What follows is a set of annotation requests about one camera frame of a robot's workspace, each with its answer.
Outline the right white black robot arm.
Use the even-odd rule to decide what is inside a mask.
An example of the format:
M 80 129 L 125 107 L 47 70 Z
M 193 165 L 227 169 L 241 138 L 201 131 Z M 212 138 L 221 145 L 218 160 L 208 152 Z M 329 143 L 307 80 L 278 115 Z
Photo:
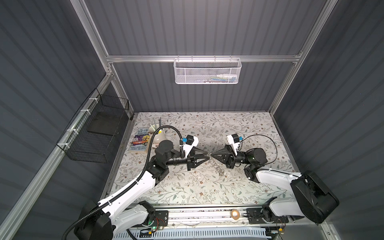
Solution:
M 272 185 L 289 193 L 289 197 L 271 197 L 262 205 L 258 216 L 266 223 L 290 216 L 321 224 L 340 204 L 336 195 L 314 172 L 289 173 L 267 169 L 267 155 L 261 148 L 241 152 L 226 145 L 211 156 L 229 169 L 236 164 L 245 164 L 244 172 L 248 180 Z

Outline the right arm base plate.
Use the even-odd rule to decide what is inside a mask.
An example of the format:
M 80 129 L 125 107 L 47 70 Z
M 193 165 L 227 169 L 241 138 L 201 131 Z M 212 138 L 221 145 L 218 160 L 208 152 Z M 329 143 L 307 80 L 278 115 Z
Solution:
M 288 217 L 277 217 L 269 208 L 248 208 L 242 216 L 247 218 L 250 224 L 286 224 L 289 222 Z

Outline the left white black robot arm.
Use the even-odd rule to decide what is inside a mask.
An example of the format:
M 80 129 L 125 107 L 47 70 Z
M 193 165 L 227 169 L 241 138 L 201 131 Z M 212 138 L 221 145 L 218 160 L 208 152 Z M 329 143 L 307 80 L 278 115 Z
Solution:
M 151 204 L 141 201 L 132 208 L 130 205 L 165 179 L 170 165 L 185 164 L 191 170 L 210 158 L 208 152 L 196 147 L 197 138 L 182 139 L 181 143 L 181 149 L 177 151 L 171 141 L 160 142 L 142 174 L 98 203 L 86 204 L 79 223 L 74 226 L 76 237 L 80 240 L 111 240 L 132 227 L 153 225 L 156 210 Z

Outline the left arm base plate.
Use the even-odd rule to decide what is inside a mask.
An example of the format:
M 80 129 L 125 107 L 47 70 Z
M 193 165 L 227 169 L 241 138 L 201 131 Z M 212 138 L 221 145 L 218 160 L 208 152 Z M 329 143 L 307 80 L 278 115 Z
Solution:
M 155 211 L 153 213 L 149 213 L 147 218 L 144 220 L 140 227 L 167 227 L 169 220 L 169 211 Z

